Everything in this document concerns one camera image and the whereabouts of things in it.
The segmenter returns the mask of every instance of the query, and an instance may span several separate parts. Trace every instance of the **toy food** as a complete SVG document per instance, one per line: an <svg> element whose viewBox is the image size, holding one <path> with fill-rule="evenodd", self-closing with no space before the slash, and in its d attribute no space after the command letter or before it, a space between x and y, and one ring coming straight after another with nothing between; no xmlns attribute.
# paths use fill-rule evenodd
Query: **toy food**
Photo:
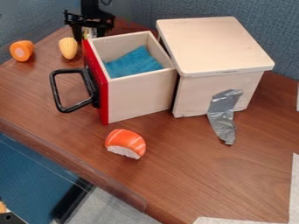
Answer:
<svg viewBox="0 0 299 224"><path fill-rule="evenodd" d="M17 61L27 61L33 54L34 45L30 40L20 40L10 46L11 57Z"/></svg>
<svg viewBox="0 0 299 224"><path fill-rule="evenodd" d="M72 60L78 51L78 43L74 38L63 38L59 41L59 49L67 60Z"/></svg>
<svg viewBox="0 0 299 224"><path fill-rule="evenodd" d="M146 144L141 136L126 129L115 129L106 138L108 151L128 158L139 159L144 155Z"/></svg>

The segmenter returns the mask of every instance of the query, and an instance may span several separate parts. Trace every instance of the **white box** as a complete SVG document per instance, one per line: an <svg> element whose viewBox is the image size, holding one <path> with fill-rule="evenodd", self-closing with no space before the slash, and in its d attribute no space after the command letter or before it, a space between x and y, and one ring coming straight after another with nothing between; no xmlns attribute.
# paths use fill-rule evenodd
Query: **white box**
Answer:
<svg viewBox="0 0 299 224"><path fill-rule="evenodd" d="M156 27L180 75L175 117L206 114L212 97L231 88L244 91L234 110L246 109L275 65L235 17L164 19Z"/></svg>
<svg viewBox="0 0 299 224"><path fill-rule="evenodd" d="M177 80L177 70L150 31L92 38L84 43L87 64L100 89L100 116L104 124L169 109ZM164 69L111 79L103 61L116 60L139 46Z"/></svg>

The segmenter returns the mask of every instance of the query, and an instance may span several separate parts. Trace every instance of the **blue towel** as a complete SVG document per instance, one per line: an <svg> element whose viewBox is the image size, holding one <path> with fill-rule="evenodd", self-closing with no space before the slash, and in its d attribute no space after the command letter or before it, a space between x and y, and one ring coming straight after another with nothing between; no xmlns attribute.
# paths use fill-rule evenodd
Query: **blue towel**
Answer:
<svg viewBox="0 0 299 224"><path fill-rule="evenodd" d="M104 65L111 79L163 69L163 66L150 56L144 45L123 55L119 59L104 62Z"/></svg>

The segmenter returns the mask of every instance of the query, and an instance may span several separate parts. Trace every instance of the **yellow toy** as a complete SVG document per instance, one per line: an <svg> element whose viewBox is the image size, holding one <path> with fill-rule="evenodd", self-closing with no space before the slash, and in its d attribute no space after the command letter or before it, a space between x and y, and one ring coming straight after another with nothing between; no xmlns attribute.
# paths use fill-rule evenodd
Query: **yellow toy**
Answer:
<svg viewBox="0 0 299 224"><path fill-rule="evenodd" d="M72 60L78 51L78 43L74 38L63 38L59 41L59 49L67 60Z"/></svg>
<svg viewBox="0 0 299 224"><path fill-rule="evenodd" d="M10 46L11 57L17 61L27 61L33 54L34 45L30 40L21 40Z"/></svg>

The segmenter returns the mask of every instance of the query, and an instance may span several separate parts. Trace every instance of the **duct tape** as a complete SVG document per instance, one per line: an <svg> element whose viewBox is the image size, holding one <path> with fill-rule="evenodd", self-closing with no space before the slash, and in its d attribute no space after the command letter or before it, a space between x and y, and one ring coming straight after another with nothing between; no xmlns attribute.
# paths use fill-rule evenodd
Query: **duct tape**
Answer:
<svg viewBox="0 0 299 224"><path fill-rule="evenodd" d="M207 112L208 119L216 135L226 144L233 144L236 139L233 123L233 109L243 95L240 89L228 89L212 97Z"/></svg>

